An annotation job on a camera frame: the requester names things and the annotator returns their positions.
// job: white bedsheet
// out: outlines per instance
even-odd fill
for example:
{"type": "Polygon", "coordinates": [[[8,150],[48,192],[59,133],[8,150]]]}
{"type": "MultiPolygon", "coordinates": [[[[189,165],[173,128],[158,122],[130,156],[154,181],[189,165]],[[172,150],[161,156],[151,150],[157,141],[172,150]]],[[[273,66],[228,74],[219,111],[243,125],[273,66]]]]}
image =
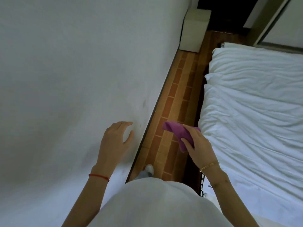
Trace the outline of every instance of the white bedsheet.
{"type": "MultiPolygon", "coordinates": [[[[215,49],[199,128],[250,212],[303,223],[303,56],[215,49]]],[[[205,180],[203,191],[214,195],[205,180]]]]}

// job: bed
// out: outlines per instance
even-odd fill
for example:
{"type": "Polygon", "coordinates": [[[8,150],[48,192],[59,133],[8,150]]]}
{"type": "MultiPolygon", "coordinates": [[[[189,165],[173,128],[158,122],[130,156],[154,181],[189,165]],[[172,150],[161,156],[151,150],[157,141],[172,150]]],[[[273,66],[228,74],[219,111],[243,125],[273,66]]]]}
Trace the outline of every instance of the bed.
{"type": "Polygon", "coordinates": [[[224,43],[205,77],[198,125],[235,190],[260,219],[302,226],[303,55],[224,43]]]}

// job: white sneaker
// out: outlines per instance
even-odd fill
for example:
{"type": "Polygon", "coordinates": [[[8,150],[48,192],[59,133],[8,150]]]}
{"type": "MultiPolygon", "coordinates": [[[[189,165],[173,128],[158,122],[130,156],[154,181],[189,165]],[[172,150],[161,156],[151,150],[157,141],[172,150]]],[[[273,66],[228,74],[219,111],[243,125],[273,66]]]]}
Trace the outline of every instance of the white sneaker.
{"type": "Polygon", "coordinates": [[[145,167],[144,171],[147,171],[147,172],[151,173],[152,176],[154,176],[154,167],[152,166],[152,164],[148,164],[148,165],[145,167]]]}

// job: red string bracelet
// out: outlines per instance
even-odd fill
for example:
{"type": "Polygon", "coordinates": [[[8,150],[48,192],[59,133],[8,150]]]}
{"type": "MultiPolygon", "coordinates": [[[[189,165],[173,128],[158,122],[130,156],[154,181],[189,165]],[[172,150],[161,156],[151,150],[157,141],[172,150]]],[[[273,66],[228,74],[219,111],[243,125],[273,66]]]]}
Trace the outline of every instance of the red string bracelet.
{"type": "Polygon", "coordinates": [[[95,177],[104,178],[104,179],[106,179],[109,182],[109,178],[108,177],[105,177],[105,176],[102,176],[102,175],[99,175],[99,174],[89,174],[89,176],[95,176],[95,177]]]}

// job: gold bracelet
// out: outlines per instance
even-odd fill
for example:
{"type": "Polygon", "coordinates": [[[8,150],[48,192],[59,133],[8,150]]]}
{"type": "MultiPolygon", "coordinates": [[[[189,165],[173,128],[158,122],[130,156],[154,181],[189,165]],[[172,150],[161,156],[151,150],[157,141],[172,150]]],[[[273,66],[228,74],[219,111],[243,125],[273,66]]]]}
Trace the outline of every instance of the gold bracelet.
{"type": "Polygon", "coordinates": [[[220,184],[222,184],[222,183],[230,183],[230,181],[229,180],[225,180],[225,181],[223,181],[223,182],[220,182],[220,183],[216,183],[216,184],[214,184],[214,185],[211,185],[211,187],[213,188],[213,189],[215,189],[215,188],[217,188],[220,184]]]}
{"type": "Polygon", "coordinates": [[[213,165],[219,165],[219,162],[215,162],[215,163],[211,163],[211,164],[209,164],[209,165],[207,165],[207,166],[204,166],[204,167],[202,167],[201,169],[200,169],[200,172],[202,172],[204,169],[206,169],[206,168],[209,168],[209,167],[211,167],[211,166],[213,166],[213,165]]]}

